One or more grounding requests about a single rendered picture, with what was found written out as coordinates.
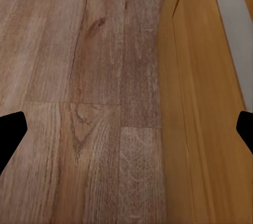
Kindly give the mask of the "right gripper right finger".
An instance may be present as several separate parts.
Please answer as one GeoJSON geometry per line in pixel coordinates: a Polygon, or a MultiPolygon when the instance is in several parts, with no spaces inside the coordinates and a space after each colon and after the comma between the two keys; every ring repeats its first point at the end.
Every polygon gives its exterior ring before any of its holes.
{"type": "Polygon", "coordinates": [[[253,153],[253,113],[241,111],[236,130],[253,153]]]}

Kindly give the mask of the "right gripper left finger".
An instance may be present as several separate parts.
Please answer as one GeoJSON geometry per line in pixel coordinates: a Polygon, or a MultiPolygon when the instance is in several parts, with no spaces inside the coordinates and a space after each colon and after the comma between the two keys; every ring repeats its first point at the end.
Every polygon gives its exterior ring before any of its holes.
{"type": "Polygon", "coordinates": [[[23,111],[0,117],[0,174],[27,132],[23,111]]]}

